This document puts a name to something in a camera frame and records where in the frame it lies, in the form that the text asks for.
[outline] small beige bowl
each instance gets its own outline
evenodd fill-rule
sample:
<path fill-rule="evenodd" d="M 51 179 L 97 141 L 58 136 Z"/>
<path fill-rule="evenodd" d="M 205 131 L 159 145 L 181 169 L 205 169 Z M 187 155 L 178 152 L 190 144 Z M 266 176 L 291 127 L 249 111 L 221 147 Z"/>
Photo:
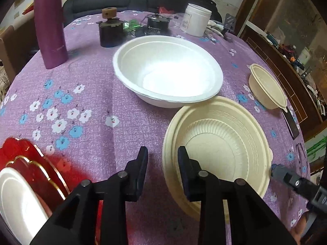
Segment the small beige bowl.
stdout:
<path fill-rule="evenodd" d="M 256 63 L 250 69 L 249 85 L 257 100 L 269 110 L 279 107 L 287 112 L 285 93 L 275 78 Z"/>

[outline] beige plastic bowl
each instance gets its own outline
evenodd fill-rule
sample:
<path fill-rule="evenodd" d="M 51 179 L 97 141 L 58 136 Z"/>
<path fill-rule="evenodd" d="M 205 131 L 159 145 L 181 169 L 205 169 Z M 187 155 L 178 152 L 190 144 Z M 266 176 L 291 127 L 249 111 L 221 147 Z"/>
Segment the beige plastic bowl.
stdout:
<path fill-rule="evenodd" d="M 172 119 L 162 148 L 162 165 L 168 189 L 177 204 L 191 217 L 200 219 L 200 202 L 190 203 L 183 192 L 177 150 L 185 146 L 218 178 L 245 179 L 263 197 L 269 184 L 272 151 L 255 118 L 240 104 L 215 96 L 184 106 Z M 224 202 L 225 219 L 229 220 Z"/>
<path fill-rule="evenodd" d="M 257 100 L 267 109 L 281 108 L 287 112 L 287 100 L 279 83 L 262 66 L 254 63 L 250 66 L 250 89 Z"/>

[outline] white plastic jar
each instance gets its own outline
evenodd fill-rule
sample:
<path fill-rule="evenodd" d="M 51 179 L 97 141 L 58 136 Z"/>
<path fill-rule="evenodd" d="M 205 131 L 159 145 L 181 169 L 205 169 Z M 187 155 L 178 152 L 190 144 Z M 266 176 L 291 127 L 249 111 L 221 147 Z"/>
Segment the white plastic jar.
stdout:
<path fill-rule="evenodd" d="M 211 11 L 189 3 L 184 14 L 180 29 L 195 37 L 202 37 L 211 16 Z"/>

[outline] floral tablecloth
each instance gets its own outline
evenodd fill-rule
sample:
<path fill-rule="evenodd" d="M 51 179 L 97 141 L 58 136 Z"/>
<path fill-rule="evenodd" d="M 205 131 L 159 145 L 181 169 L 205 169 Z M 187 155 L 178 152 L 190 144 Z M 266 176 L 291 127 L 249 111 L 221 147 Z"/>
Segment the floral tablecloth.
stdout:
<path fill-rule="evenodd" d="M 122 20 L 141 21 L 148 13 L 125 11 Z M 51 159 L 72 190 L 82 179 L 105 180 L 125 168 L 140 146 L 149 150 L 142 196 L 127 204 L 130 244 L 197 244 L 198 222 L 184 214 L 165 184 L 162 142 L 177 109 L 149 105 L 115 77 L 117 48 L 102 48 L 95 22 L 101 15 L 76 19 L 65 27 L 69 60 L 46 70 L 38 52 L 17 75 L 0 105 L 0 144 L 9 137 L 35 142 Z M 249 66 L 265 62 L 241 39 L 197 38 L 183 33 L 179 19 L 170 21 L 172 36 L 207 50 L 220 64 L 224 82 L 219 95 L 248 109 L 266 134 L 273 163 L 310 177 L 302 134 L 294 141 L 280 110 L 266 110 L 249 89 Z M 297 122 L 293 108 L 289 108 Z M 291 228 L 306 201 L 271 180 L 264 201 Z"/>

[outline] purple water bottle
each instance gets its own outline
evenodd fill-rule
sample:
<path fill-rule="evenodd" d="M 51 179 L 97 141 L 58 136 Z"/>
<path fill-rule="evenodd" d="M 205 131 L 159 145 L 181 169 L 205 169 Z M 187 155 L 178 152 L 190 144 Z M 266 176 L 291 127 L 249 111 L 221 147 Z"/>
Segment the purple water bottle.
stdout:
<path fill-rule="evenodd" d="M 45 68 L 52 69 L 66 62 L 62 0 L 34 0 L 34 22 Z"/>

